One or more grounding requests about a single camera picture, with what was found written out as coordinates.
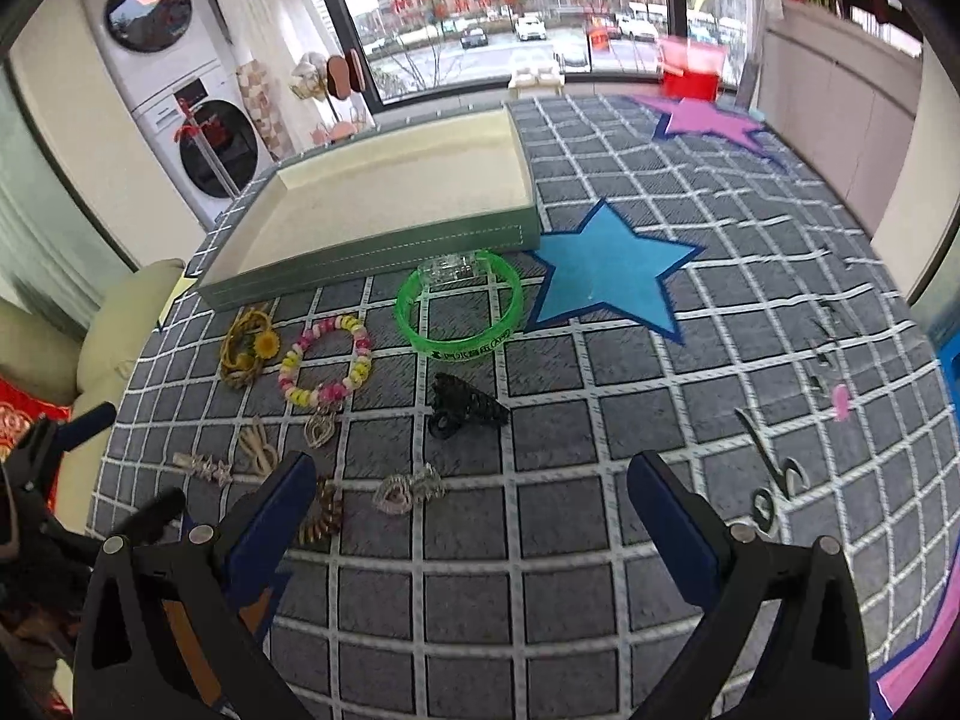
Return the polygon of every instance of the washing machine door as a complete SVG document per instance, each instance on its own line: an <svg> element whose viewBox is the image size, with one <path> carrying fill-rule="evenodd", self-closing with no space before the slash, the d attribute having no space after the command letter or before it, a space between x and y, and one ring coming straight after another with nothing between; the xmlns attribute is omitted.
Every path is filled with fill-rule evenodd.
<svg viewBox="0 0 960 720"><path fill-rule="evenodd" d="M246 114L227 100L208 100L194 108L194 118L237 189L243 191L256 175L257 162L257 136ZM179 154L184 172L201 191L213 197L229 197L193 140L182 138Z"/></svg>
<svg viewBox="0 0 960 720"><path fill-rule="evenodd" d="M190 0L107 0L107 33L136 53L169 49L184 37L193 17Z"/></svg>

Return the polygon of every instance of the table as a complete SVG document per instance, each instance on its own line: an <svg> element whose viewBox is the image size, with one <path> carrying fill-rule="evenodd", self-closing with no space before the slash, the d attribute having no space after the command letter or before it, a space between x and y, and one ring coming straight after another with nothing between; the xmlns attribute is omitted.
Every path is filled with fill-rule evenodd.
<svg viewBox="0 0 960 720"><path fill-rule="evenodd" d="M840 539L871 666L885 662L936 610L960 528L960 471L938 364L856 220L770 133L757 143L774 161L715 137L658 139L661 115L630 98L510 110L544 230L575 228L606 197L640 232L704 247L666 282L685 346L607 310L519 333L496 354L445 368L496 394L512 425L438 442L424 404L441 368L405 346L392 320L405 274L273 301L283 347L309 320L346 311L376 343L370 381L314 453L342 485L344 528L288 554L293 578L269 637L277 669L316 717L626 717L698 619L627 500L627 463L659 450L724 519L748 517L751 491L773 486L736 407L808 480L792 500L775 496L775 538ZM189 272L203 270L242 204ZM525 254L511 261L529 312L544 268ZM506 299L486 285L433 298L430 333L475 332ZM846 421L809 379L812 321L827 304L846 317L832 351L853 396ZM242 470L237 433L253 415L281 454L306 449L307 415L283 401L274 375L239 392L217 380L234 316L188 293L150 337L104 458L94 533L170 485L185 490L195 520L222 517L256 479L239 473L219 490L185 478L171 456L235 454ZM347 334L325 338L301 381L342 377L348 360ZM448 481L446 498L406 517L373 509L381 478L426 461ZM749 680L772 611L725 706Z"/></svg>

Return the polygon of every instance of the blue star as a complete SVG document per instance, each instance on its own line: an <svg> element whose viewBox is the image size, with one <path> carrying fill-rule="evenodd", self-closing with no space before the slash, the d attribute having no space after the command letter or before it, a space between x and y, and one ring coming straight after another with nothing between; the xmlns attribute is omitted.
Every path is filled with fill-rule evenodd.
<svg viewBox="0 0 960 720"><path fill-rule="evenodd" d="M598 308L682 343L664 282L703 247L638 235L606 200L572 232L542 233L530 252L547 268L527 332Z"/></svg>

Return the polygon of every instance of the silver screw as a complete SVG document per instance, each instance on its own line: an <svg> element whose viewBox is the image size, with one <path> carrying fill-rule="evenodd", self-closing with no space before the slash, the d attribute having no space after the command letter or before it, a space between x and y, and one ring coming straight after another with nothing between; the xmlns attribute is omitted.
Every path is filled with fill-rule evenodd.
<svg viewBox="0 0 960 720"><path fill-rule="evenodd" d="M209 525L198 525L190 531L190 542L194 544L205 544L213 538L213 528Z"/></svg>
<svg viewBox="0 0 960 720"><path fill-rule="evenodd" d="M840 542L833 536L820 536L820 548L827 555L837 555L840 552Z"/></svg>
<svg viewBox="0 0 960 720"><path fill-rule="evenodd" d="M123 549L123 545L123 536L111 536L104 541L104 552L106 552L107 555L116 555L116 553Z"/></svg>
<svg viewBox="0 0 960 720"><path fill-rule="evenodd" d="M757 531L750 525L744 525L742 522L734 522L730 526L730 535L741 544L749 544L757 537Z"/></svg>

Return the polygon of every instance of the blue gripper pad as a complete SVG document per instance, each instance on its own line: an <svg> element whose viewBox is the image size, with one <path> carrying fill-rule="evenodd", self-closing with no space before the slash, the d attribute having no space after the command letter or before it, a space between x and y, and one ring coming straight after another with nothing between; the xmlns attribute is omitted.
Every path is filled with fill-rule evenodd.
<svg viewBox="0 0 960 720"><path fill-rule="evenodd" d="M696 506L699 501L709 510L709 517L716 518L721 527L723 522L707 501L689 493L672 471L663 468L670 480L642 453L634 456L627 469L627 493L683 600L708 611L720 594L720 560L686 506Z"/></svg>
<svg viewBox="0 0 960 720"><path fill-rule="evenodd" d="M251 519L227 556L224 596L232 608L254 603L274 580L277 565L304 520L314 493L317 472L304 455Z"/></svg>

